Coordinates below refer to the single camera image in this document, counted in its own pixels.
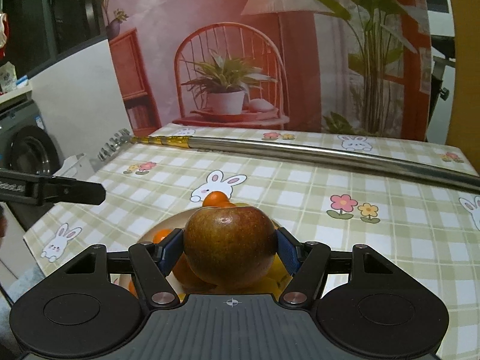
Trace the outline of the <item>printed room backdrop cloth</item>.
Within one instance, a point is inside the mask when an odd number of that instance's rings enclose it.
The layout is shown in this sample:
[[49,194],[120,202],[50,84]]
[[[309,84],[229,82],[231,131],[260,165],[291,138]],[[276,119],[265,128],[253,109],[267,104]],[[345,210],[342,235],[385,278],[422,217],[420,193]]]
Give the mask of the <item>printed room backdrop cloth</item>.
[[425,138],[425,0],[101,0],[128,120]]

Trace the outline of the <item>small orange tangerine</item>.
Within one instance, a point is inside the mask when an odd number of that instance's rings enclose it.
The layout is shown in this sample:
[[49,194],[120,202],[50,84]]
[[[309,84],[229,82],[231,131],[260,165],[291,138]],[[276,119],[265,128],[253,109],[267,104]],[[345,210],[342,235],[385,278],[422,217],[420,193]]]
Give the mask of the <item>small orange tangerine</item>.
[[230,202],[229,197],[221,191],[214,191],[208,194],[203,200],[203,207],[233,207],[234,204]]

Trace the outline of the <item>yellow orange citrus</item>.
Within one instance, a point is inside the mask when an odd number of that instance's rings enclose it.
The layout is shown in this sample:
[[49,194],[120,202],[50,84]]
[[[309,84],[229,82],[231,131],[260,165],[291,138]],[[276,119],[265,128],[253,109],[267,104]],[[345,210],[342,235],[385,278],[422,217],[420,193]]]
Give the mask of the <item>yellow orange citrus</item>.
[[188,293],[203,293],[216,289],[216,285],[205,282],[192,271],[184,254],[176,262],[172,273]]

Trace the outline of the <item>white cabinet panel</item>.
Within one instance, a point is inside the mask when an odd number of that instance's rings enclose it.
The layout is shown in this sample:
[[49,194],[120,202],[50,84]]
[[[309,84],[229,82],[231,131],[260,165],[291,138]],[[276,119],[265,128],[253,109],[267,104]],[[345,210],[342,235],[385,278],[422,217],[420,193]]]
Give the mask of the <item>white cabinet panel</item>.
[[31,79],[46,130],[62,158],[85,154],[93,170],[98,152],[115,133],[130,128],[116,79],[109,42],[70,55]]

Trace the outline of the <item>checkered bunny tablecloth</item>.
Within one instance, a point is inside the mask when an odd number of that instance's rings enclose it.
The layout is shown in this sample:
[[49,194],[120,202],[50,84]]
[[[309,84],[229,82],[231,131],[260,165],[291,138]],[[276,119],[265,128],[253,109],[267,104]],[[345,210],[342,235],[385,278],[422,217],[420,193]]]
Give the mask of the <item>checkered bunny tablecloth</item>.
[[334,250],[373,247],[445,302],[450,324],[440,357],[479,357],[477,193],[301,161],[140,144],[93,181],[105,187],[104,203],[59,203],[26,232],[45,274],[92,244],[126,250],[225,186],[234,203],[257,206],[301,241]]

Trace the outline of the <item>grey washing machine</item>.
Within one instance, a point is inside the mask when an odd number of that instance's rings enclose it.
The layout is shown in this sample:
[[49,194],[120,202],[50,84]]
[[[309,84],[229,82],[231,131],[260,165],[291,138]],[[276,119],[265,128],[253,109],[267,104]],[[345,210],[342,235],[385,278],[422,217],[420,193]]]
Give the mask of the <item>grey washing machine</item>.
[[1,167],[52,176],[61,168],[37,104],[22,95],[1,104]]

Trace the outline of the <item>wooden board panel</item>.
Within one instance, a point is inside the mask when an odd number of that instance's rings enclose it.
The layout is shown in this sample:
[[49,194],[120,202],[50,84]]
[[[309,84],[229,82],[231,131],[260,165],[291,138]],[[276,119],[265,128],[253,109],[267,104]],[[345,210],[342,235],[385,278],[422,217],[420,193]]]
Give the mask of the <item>wooden board panel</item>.
[[451,0],[456,82],[447,143],[479,170],[479,0]]

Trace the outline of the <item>long metal back scratcher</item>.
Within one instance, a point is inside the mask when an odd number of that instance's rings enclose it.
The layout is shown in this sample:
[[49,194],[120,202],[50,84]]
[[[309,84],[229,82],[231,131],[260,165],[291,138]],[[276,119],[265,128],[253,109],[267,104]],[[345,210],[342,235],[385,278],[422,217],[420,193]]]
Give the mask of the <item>long metal back scratcher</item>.
[[385,176],[471,194],[479,193],[479,177],[477,175],[403,159],[274,141],[250,141],[209,136],[132,136],[127,129],[123,128],[101,147],[97,158],[101,162],[108,162],[121,150],[134,144],[305,162],[345,172]]

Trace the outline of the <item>yellow lemon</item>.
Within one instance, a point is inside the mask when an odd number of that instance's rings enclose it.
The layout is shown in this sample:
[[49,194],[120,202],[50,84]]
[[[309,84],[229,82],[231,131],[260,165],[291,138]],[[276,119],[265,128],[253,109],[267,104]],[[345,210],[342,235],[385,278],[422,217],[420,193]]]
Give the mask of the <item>yellow lemon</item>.
[[242,294],[271,294],[278,299],[287,284],[291,281],[292,276],[281,262],[281,259],[275,255],[270,269],[267,274],[260,278],[253,285],[240,289]]

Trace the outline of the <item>black office chair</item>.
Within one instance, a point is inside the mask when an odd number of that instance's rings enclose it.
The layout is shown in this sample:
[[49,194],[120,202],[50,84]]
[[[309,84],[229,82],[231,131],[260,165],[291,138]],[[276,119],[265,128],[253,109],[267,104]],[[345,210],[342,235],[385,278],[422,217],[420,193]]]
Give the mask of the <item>black office chair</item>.
[[456,49],[454,36],[432,35],[432,73],[427,141],[444,145],[455,92]]

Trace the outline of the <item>red brown apple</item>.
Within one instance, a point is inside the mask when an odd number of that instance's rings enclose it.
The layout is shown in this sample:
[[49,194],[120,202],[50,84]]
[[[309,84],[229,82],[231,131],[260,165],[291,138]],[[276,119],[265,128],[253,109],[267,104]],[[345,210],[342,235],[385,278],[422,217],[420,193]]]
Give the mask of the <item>red brown apple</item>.
[[272,220],[253,206],[202,208],[183,230],[184,254],[201,280],[241,289],[264,277],[277,252]]

